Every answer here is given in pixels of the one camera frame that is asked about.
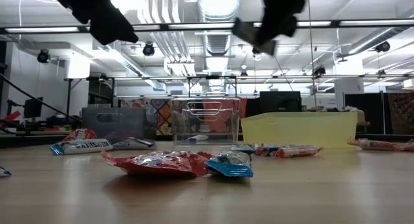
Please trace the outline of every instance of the white candy wrapper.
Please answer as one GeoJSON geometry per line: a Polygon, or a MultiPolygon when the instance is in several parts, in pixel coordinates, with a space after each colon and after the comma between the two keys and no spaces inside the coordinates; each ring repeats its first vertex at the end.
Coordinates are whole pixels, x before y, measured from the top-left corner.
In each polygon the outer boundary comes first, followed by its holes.
{"type": "Polygon", "coordinates": [[[11,176],[12,174],[4,169],[2,166],[0,166],[0,177],[6,177],[6,176],[11,176]]]}
{"type": "Polygon", "coordinates": [[[113,147],[106,139],[70,140],[56,143],[50,147],[54,155],[92,153],[111,149],[113,147]]]}
{"type": "Polygon", "coordinates": [[[119,142],[112,143],[112,147],[116,150],[149,150],[155,148],[155,143],[128,137],[119,142]]]}
{"type": "Polygon", "coordinates": [[[192,141],[192,142],[198,142],[198,141],[204,141],[204,140],[207,140],[207,139],[208,139],[208,136],[206,136],[206,135],[197,135],[197,136],[194,136],[194,137],[189,137],[187,140],[192,141]]]}

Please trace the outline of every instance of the yellow plastic bin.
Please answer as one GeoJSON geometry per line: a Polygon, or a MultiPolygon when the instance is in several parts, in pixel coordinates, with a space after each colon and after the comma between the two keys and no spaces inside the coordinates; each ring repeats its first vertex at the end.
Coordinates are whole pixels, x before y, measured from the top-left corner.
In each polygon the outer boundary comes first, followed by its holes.
{"type": "Polygon", "coordinates": [[[249,144],[311,144],[323,148],[349,147],[355,138],[357,113],[265,113],[241,120],[249,144]]]}

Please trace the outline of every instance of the red candy wrapper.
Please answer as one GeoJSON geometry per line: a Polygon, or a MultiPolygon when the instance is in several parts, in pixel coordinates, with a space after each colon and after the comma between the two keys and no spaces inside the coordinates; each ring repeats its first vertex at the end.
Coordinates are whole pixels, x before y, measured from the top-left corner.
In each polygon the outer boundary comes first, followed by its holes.
{"type": "Polygon", "coordinates": [[[278,151],[270,153],[271,156],[282,159],[289,157],[306,157],[316,155],[322,148],[317,148],[315,146],[282,146],[278,151]]]}
{"type": "Polygon", "coordinates": [[[198,177],[207,174],[205,161],[212,155],[204,152],[156,151],[137,157],[115,158],[102,151],[109,165],[132,175],[177,175],[198,177]]]}
{"type": "Polygon", "coordinates": [[[71,140],[87,140],[96,139],[96,133],[91,129],[77,129],[65,137],[62,142],[71,140]]]}
{"type": "Polygon", "coordinates": [[[348,142],[352,146],[359,146],[363,150],[381,150],[381,151],[414,151],[414,142],[392,143],[377,140],[358,139],[354,142],[348,142]]]}

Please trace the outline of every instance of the candy bar wrapper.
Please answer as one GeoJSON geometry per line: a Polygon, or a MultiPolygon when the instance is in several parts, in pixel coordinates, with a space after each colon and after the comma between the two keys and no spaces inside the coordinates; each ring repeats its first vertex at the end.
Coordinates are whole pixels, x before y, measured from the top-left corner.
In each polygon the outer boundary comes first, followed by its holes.
{"type": "Polygon", "coordinates": [[[273,151],[277,151],[282,145],[278,144],[262,144],[260,146],[255,145],[256,155],[268,156],[273,151]]]}
{"type": "Polygon", "coordinates": [[[354,142],[348,142],[353,146],[359,146],[363,150],[380,150],[380,151],[414,151],[414,143],[392,143],[378,140],[358,139],[354,142]]]}
{"type": "Polygon", "coordinates": [[[207,174],[204,164],[211,155],[204,152],[155,151],[136,157],[115,158],[102,151],[109,165],[132,175],[164,175],[198,177],[207,174]]]}
{"type": "Polygon", "coordinates": [[[189,137],[187,139],[187,141],[198,142],[198,141],[204,141],[204,140],[207,140],[207,139],[208,139],[208,136],[206,136],[206,135],[197,135],[197,136],[194,136],[194,137],[189,137]]]}
{"type": "Polygon", "coordinates": [[[124,140],[113,142],[112,147],[116,150],[150,150],[155,148],[155,143],[128,137],[124,140]]]}
{"type": "Polygon", "coordinates": [[[50,147],[54,155],[92,153],[111,149],[113,147],[106,139],[71,140],[60,142],[50,147]]]}
{"type": "Polygon", "coordinates": [[[250,165],[251,158],[240,151],[223,151],[206,161],[211,174],[221,174],[227,177],[253,177],[250,165]]]}
{"type": "Polygon", "coordinates": [[[6,176],[11,176],[12,174],[4,169],[2,166],[0,166],[0,177],[6,177],[6,176]]]}
{"type": "Polygon", "coordinates": [[[248,155],[251,155],[256,152],[255,145],[250,145],[250,144],[233,145],[232,150],[247,153],[248,155]]]}
{"type": "Polygon", "coordinates": [[[96,133],[91,129],[77,129],[65,137],[61,142],[87,139],[96,139],[96,133]]]}
{"type": "Polygon", "coordinates": [[[278,151],[270,153],[271,156],[282,159],[289,157],[306,157],[316,155],[322,148],[307,145],[288,145],[282,146],[278,151]]]}

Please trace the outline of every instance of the blue candy wrapper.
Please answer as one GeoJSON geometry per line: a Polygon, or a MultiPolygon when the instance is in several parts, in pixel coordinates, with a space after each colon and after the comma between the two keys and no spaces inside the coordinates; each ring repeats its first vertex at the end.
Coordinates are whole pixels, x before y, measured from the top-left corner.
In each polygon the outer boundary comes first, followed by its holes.
{"type": "Polygon", "coordinates": [[[155,148],[155,143],[128,137],[117,142],[112,142],[112,147],[116,150],[150,150],[155,148]]]}
{"type": "Polygon", "coordinates": [[[227,177],[253,177],[250,166],[251,158],[240,151],[223,151],[206,161],[207,170],[211,174],[222,174],[227,177]]]}
{"type": "Polygon", "coordinates": [[[8,170],[0,166],[0,177],[11,176],[11,175],[12,174],[8,170]]]}
{"type": "Polygon", "coordinates": [[[250,144],[244,144],[244,145],[233,145],[232,150],[234,151],[240,151],[243,153],[247,153],[248,155],[253,154],[255,151],[255,146],[250,144]]]}

